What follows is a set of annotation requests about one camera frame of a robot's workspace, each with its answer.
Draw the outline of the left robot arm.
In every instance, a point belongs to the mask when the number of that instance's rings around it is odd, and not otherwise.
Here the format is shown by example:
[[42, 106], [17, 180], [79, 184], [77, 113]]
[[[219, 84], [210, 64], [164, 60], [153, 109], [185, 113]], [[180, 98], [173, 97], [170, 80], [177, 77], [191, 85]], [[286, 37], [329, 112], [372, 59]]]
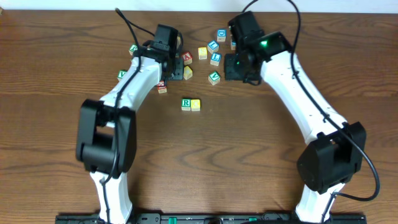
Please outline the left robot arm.
[[76, 158], [93, 179], [106, 223], [127, 223], [133, 210], [127, 173], [137, 151], [136, 112], [153, 87], [164, 80], [182, 80], [183, 60], [168, 52], [141, 46], [119, 83], [98, 101], [80, 108]]

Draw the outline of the green R letter block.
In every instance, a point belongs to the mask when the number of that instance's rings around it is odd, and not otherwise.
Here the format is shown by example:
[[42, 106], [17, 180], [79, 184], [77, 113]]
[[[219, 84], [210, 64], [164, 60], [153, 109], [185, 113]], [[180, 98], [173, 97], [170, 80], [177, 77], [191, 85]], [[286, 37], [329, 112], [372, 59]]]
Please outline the green R letter block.
[[191, 99], [183, 98], [181, 100], [181, 109], [182, 109], [182, 111], [190, 111], [191, 110]]

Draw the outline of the yellow O letter block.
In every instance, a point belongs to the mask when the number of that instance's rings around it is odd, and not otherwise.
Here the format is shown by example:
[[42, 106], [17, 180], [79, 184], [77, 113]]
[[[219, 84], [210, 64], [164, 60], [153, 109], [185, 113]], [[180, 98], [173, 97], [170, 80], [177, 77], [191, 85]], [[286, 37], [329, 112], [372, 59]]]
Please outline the yellow O letter block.
[[200, 99], [191, 99], [191, 110], [192, 111], [200, 111], [201, 110], [201, 101]]

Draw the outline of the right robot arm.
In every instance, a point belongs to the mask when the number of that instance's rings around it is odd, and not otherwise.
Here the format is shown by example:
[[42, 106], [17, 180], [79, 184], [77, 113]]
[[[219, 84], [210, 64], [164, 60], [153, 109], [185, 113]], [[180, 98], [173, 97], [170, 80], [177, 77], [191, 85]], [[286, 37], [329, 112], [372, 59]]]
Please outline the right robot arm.
[[360, 171], [366, 131], [349, 124], [311, 82], [293, 45], [280, 32], [233, 33], [234, 53], [227, 54], [228, 80], [253, 85], [265, 82], [282, 100], [304, 138], [306, 148], [297, 161], [304, 182], [295, 208], [300, 223], [330, 223], [330, 210], [342, 188]]

